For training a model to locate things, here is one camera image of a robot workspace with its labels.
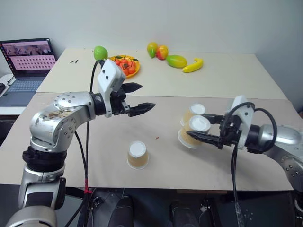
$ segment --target banana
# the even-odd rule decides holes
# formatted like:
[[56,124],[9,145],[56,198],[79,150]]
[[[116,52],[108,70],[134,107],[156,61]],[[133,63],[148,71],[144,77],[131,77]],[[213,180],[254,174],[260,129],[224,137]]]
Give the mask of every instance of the banana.
[[203,66],[203,59],[202,58],[194,58],[196,63],[192,65],[187,65],[182,69],[182,72],[193,72],[200,69]]

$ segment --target white wall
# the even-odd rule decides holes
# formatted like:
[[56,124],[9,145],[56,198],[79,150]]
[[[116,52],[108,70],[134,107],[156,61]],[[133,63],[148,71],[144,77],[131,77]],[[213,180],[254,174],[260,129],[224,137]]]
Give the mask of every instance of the white wall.
[[[66,47],[256,53],[303,105],[302,0],[0,0],[0,40],[50,37]],[[9,72],[3,57],[0,74]]]

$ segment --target laptop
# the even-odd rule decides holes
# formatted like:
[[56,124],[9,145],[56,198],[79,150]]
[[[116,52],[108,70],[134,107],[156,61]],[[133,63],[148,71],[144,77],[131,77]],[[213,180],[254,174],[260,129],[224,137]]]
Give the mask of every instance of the laptop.
[[0,41],[0,49],[16,79],[0,98],[0,106],[27,106],[56,63],[50,39]]

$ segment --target paper cup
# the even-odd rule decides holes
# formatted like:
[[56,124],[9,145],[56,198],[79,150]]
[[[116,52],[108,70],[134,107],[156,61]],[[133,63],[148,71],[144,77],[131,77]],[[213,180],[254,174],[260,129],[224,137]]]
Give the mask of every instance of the paper cup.
[[208,119],[200,115],[195,115],[178,131],[178,139],[185,147],[196,149],[203,142],[192,138],[186,132],[197,130],[208,133],[210,126]]
[[181,125],[184,126],[189,119],[194,115],[202,115],[206,111],[205,106],[199,103],[192,104],[184,113],[182,119],[181,119]]
[[133,169],[143,169],[148,163],[146,146],[141,141],[134,141],[129,145],[127,163]]

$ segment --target laptop screen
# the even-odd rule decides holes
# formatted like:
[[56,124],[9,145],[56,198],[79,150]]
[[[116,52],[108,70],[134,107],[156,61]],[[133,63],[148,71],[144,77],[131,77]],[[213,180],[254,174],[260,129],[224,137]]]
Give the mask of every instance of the laptop screen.
[[45,77],[56,63],[47,38],[2,41],[0,49],[15,77]]

